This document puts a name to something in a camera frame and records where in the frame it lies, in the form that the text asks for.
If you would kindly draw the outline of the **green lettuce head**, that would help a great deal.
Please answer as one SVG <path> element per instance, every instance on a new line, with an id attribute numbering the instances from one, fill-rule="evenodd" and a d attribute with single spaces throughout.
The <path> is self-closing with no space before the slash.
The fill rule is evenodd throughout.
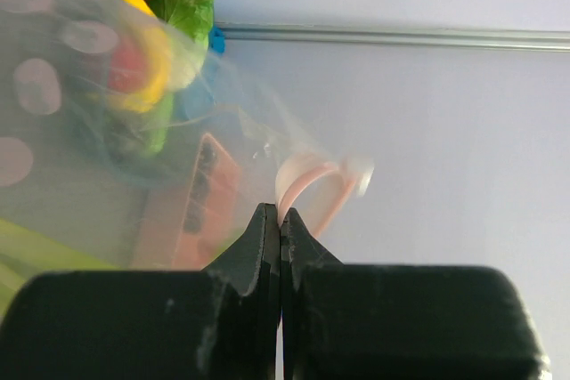
<path id="1" fill-rule="evenodd" d="M 208 56 L 209 33 L 214 27 L 214 0 L 148 0 L 152 12 L 185 35 L 172 42 L 174 63 L 168 81 L 172 90 L 190 85 Z"/>

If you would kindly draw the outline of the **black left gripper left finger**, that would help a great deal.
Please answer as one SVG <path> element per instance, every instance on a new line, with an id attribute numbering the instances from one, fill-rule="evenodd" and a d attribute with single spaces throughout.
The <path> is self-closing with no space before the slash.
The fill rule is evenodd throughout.
<path id="1" fill-rule="evenodd" d="M 280 317 L 272 205 L 201 271 L 60 271 L 1 324 L 4 379 L 272 379 Z"/>

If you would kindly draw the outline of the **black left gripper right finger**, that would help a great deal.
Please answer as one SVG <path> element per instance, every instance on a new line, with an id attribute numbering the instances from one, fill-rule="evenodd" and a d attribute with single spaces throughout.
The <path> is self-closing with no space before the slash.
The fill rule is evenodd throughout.
<path id="1" fill-rule="evenodd" d="M 281 226 L 288 379 L 549 379 L 513 282 L 474 265 L 342 263 L 290 210 Z"/>

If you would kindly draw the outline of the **clear pink-dotted zip bag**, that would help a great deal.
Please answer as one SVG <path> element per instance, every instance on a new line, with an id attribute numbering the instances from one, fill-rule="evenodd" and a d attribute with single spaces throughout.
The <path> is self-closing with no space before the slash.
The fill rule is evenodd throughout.
<path id="1" fill-rule="evenodd" d="M 321 233 L 373 165 L 224 61 L 215 0 L 1 0 L 1 264 L 200 269 L 260 203 Z"/>

